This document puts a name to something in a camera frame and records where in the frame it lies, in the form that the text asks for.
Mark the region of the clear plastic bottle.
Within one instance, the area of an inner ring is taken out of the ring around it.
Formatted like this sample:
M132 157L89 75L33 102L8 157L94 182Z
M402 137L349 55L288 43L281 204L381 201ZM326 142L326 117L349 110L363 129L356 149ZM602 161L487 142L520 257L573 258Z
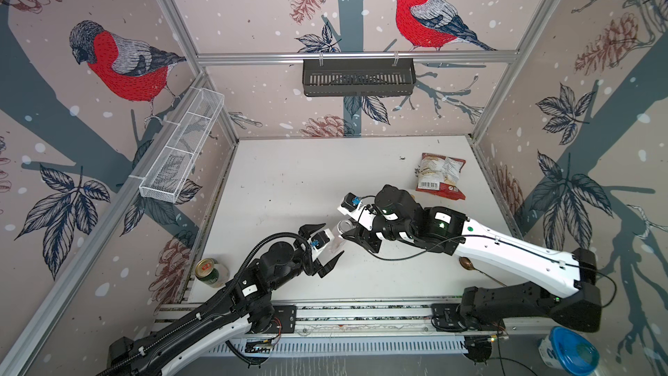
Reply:
M329 229L332 231L332 233L334 235L334 239L332 240L332 243L330 243L330 245L328 245L328 249L329 249L331 254L338 254L339 252L341 252L343 250L343 245L345 243L345 239L343 238L343 235L341 235L337 232L337 225L335 225L334 227L331 227Z

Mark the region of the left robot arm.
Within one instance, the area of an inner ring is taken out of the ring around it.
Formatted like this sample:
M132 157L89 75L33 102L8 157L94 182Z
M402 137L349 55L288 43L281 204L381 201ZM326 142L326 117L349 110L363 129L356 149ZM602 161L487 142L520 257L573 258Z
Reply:
M325 225L264 238L231 280L196 309L142 339L113 342L102 373L175 375L214 346L264 332L275 315L273 292L301 274L325 277L343 254L342 242Z

